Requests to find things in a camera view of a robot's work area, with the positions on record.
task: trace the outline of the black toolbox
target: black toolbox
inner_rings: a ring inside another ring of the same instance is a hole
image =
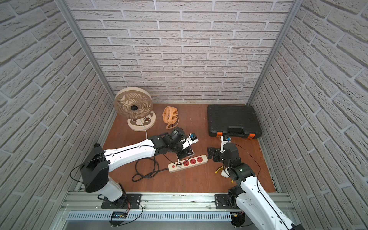
[[[252,106],[209,105],[207,117],[208,134],[211,137],[230,135],[256,139],[262,135],[261,126]]]

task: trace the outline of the brick wall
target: brick wall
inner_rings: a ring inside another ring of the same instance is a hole
[[[252,105],[305,228],[368,226],[368,1],[304,0]]]
[[[290,0],[69,0],[112,89],[154,102],[246,103]]]
[[[48,229],[113,104],[54,1],[0,4],[0,228]]]

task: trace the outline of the fan stand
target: fan stand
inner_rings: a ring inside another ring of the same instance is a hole
[[[132,130],[138,132],[151,128],[155,124],[155,122],[156,122],[156,113],[154,111],[151,111],[147,116],[141,119],[128,119],[129,127]]]

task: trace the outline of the fan grille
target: fan grille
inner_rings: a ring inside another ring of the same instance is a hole
[[[114,105],[118,114],[130,119],[141,119],[152,111],[153,103],[150,95],[142,89],[137,89],[126,88],[116,95]]]

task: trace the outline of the brown wooden surface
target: brown wooden surface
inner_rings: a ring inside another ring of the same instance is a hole
[[[153,110],[156,113],[155,125],[147,130],[148,137],[167,132],[166,124],[162,119],[162,112],[168,104],[154,104]],[[207,155],[207,147],[220,147],[220,139],[208,135],[207,125],[207,106],[190,104],[169,104],[178,109],[179,125],[185,133],[194,132],[198,137],[198,142],[192,145],[195,156]],[[136,132],[128,127],[127,118],[120,115],[116,116],[114,124],[110,130],[103,149],[120,148],[143,141],[146,138],[145,132]],[[261,166],[259,181],[267,192],[275,192],[271,176],[267,169],[266,162],[259,147],[257,139],[232,138],[233,143],[241,145]],[[249,154],[239,149],[242,161],[248,164],[255,173],[259,167]],[[167,153],[166,156],[173,162],[177,161],[175,153]],[[167,168],[170,163],[163,155],[156,156],[160,164],[160,169]],[[208,163],[193,168],[170,173],[167,171],[159,172],[155,177],[142,179],[132,182],[135,172],[135,162],[131,162],[110,173],[110,176],[123,185],[128,192],[227,192],[235,186],[231,179],[215,174],[215,170],[222,164],[209,160]],[[153,161],[141,160],[137,166],[141,174],[147,174],[153,169]]]

